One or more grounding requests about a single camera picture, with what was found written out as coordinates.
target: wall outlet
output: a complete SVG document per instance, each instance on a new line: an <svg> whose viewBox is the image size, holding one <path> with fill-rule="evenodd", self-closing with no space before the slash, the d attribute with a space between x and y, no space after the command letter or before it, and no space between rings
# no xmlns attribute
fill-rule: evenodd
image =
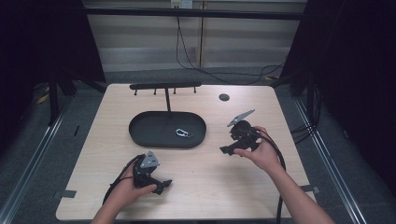
<svg viewBox="0 0 396 224"><path fill-rule="evenodd" d="M192 9L192 0L181 0L181 8Z"/></svg>
<svg viewBox="0 0 396 224"><path fill-rule="evenodd" d="M181 8L181 0L171 0L171 8Z"/></svg>

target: wooden table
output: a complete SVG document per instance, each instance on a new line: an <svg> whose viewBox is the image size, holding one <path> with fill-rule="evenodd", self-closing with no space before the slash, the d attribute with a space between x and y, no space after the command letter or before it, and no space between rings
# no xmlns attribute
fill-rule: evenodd
<svg viewBox="0 0 396 224"><path fill-rule="evenodd" d="M92 219L109 184L134 156L152 149L161 162L152 176L172 185L162 195L151 193L125 208L118 219L221 220L276 216L278 192L269 176L251 161L223 154L219 147L233 142L227 124L251 108L246 120L267 129L283 153L288 173L300 186L308 185L304 167L292 141L275 92L270 87L201 86L170 91L173 111L193 112L206 123L204 142L190 149L144 148L128 132L131 119L150 110L166 110L164 90L134 91L128 84L107 88L87 140L66 189L75 198L62 198L56 216L60 220ZM230 96L223 102L222 93ZM290 214L283 207L282 217Z"/></svg>

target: metal clip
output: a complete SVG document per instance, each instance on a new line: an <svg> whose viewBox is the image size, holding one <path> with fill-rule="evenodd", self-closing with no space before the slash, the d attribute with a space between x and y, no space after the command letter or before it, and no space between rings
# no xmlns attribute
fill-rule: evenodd
<svg viewBox="0 0 396 224"><path fill-rule="evenodd" d="M176 134L177 134L178 136L182 136L182 137L186 137L186 138L191 138L191 137L192 137L192 133L188 133L188 132L183 131L183 130L181 130L181 129L177 129L177 130L176 130Z"/></svg>

